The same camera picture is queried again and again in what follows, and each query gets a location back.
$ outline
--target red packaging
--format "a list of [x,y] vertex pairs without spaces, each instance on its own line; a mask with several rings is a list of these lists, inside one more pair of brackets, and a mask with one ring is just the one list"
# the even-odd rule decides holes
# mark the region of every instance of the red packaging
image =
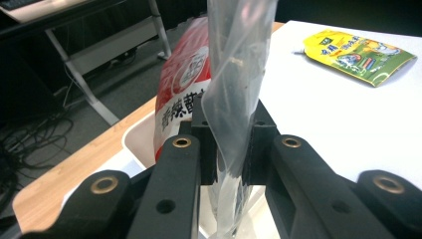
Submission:
[[177,135],[180,122],[192,118],[193,98],[204,92],[211,80],[208,18],[192,21],[161,71],[155,105],[154,150]]

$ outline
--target desk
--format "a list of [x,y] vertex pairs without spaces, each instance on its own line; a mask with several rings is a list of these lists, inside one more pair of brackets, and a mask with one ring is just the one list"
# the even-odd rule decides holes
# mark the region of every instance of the desk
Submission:
[[73,56],[68,56],[65,49],[56,39],[52,28],[122,1],[124,0],[44,0],[13,11],[1,9],[7,15],[21,22],[21,24],[5,30],[0,29],[0,45],[5,44],[4,42],[16,41],[28,34],[45,31],[84,93],[87,102],[108,124],[113,125],[118,122],[118,118],[96,98],[85,81],[83,74],[155,35],[159,36],[163,46],[163,53],[158,56],[166,59],[171,55],[170,46],[155,0],[148,0],[152,16],[75,53]]
[[[273,32],[282,26],[275,23]],[[13,201],[22,232],[50,227],[60,213],[64,195],[120,152],[124,132],[153,111],[155,98],[22,189]]]

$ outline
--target yellow pouch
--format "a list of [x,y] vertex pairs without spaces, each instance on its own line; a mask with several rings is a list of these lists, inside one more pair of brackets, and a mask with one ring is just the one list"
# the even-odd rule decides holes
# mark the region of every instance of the yellow pouch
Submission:
[[325,30],[304,40],[308,57],[377,87],[416,56],[384,43]]

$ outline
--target clear plastic bag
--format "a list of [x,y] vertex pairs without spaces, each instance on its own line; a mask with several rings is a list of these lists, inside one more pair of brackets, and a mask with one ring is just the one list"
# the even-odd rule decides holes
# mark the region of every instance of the clear plastic bag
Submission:
[[277,0],[208,0],[212,81],[202,99],[219,148],[217,238],[233,238],[250,189],[242,182]]

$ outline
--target screw hole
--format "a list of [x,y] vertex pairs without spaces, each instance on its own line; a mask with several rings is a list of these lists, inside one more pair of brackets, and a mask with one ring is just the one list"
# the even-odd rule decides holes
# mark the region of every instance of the screw hole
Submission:
[[157,206],[155,207],[157,211],[161,214],[167,214],[170,213],[176,208],[176,203],[172,200],[161,200],[158,202]]
[[347,205],[347,203],[343,202],[343,201],[335,201],[332,203],[331,207],[338,213],[344,213],[344,214],[348,214],[351,212],[351,208],[349,205]]
[[180,137],[173,141],[175,147],[188,147],[190,144],[192,144],[192,141],[187,137]]
[[388,176],[377,175],[373,178],[373,183],[382,190],[390,193],[401,194],[404,192],[403,185],[396,179]]
[[114,176],[105,176],[97,179],[91,185],[93,194],[104,194],[113,191],[118,185],[118,179]]
[[282,143],[288,147],[300,147],[302,145],[300,141],[291,137],[283,138]]

